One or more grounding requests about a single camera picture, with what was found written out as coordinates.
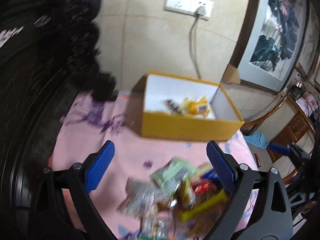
snack package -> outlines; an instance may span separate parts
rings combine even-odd
[[[170,198],[169,200],[157,202],[158,212],[170,211],[177,204],[177,199]]]
[[[201,213],[192,219],[194,226],[190,228],[187,235],[203,238],[207,236],[226,208],[226,203],[220,202],[206,213]]]
[[[150,175],[150,178],[168,195],[177,192],[182,182],[196,172],[190,163],[179,158],[172,160],[162,169]]]
[[[196,194],[190,183],[190,179],[186,178],[178,190],[179,201],[184,209],[191,208],[196,203]]]
[[[156,215],[158,213],[157,203],[169,199],[152,182],[143,182],[131,178],[127,181],[126,191],[128,197],[121,203],[118,210],[134,217]]]
[[[200,179],[204,174],[207,174],[212,169],[213,169],[213,166],[209,162],[201,164],[200,166],[197,167],[196,173],[190,177],[190,181]]]
[[[138,239],[169,239],[169,220],[159,218],[143,218]]]
[[[203,179],[210,179],[212,181],[220,181],[218,174],[214,169],[210,170],[209,172],[205,173],[204,175],[201,176]]]
[[[183,181],[178,191],[179,200],[184,209],[192,209],[218,192],[217,186],[211,180],[197,179],[190,182],[189,178]]]
[[[186,112],[191,115],[202,114],[204,117],[207,117],[211,112],[207,101],[207,96],[204,96],[198,102],[191,101],[186,98],[183,100],[182,106]]]
[[[210,209],[215,208],[215,205],[217,205],[218,203],[226,203],[228,200],[228,195],[222,189],[217,195],[214,195],[207,201],[204,201],[201,204],[195,206],[193,209],[180,211],[180,220],[182,223],[185,223],[188,220],[192,219],[195,215],[198,215],[202,212],[208,212]]]
[[[199,179],[191,182],[191,187],[196,195],[206,193],[210,190],[217,191],[217,186],[209,179]]]
[[[183,114],[183,109],[180,107],[179,104],[174,102],[172,99],[168,99],[165,101],[166,104],[177,114]]]

power cord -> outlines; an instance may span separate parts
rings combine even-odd
[[[296,225],[298,225],[302,220],[304,220],[304,218],[301,218],[298,222],[296,222],[293,227],[295,227]]]
[[[190,55],[191,55],[191,59],[193,61],[193,64],[196,68],[196,73],[197,73],[198,79],[201,79],[201,74],[200,74],[198,58],[197,58],[197,42],[196,42],[197,34],[196,34],[196,31],[197,31],[199,20],[205,14],[206,14],[205,7],[200,6],[196,11],[196,20],[195,20],[194,24],[192,25],[190,33],[189,33]]]

pink tablecloth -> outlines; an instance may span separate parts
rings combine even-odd
[[[137,235],[140,221],[120,214],[116,208],[126,198],[128,177],[148,180],[149,174],[166,165],[174,156],[198,166],[208,161],[206,143],[161,141],[140,138],[143,97],[120,93],[115,102],[96,103],[89,94],[79,94],[63,120],[63,126],[50,160],[54,171],[69,169],[73,163],[83,162],[90,153],[97,152],[105,141],[115,144],[115,156],[98,188],[90,197],[105,223],[121,239],[127,234]],[[253,170],[257,165],[238,131],[228,142],[220,143],[223,152],[231,154],[238,163],[247,163]],[[75,227],[83,230],[68,190],[64,197]],[[237,230],[244,228],[257,197],[252,191]],[[182,240],[186,236],[178,235]]]

pile of snacks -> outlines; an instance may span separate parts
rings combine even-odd
[[[182,104],[174,102],[172,99],[165,101],[168,107],[176,114],[198,115],[201,114],[205,118],[210,114],[211,109],[207,101],[207,96],[201,98],[198,102],[185,98]]]
[[[190,237],[204,237],[229,200],[210,163],[196,168],[173,158],[150,178],[145,182],[129,178],[128,196],[118,207],[141,219],[140,239],[166,240],[177,228]]]

white power socket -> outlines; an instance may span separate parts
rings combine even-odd
[[[196,16],[196,11],[200,6],[205,7],[205,15],[201,17],[201,19],[209,20],[211,16],[211,11],[213,7],[213,2],[210,0],[191,0],[189,7],[189,14]]]
[[[200,6],[204,6],[206,11],[202,19],[209,20],[213,7],[213,2],[210,0],[166,0],[164,9],[196,16],[196,11]]]
[[[166,0],[164,9],[167,11],[188,14],[191,0]]]

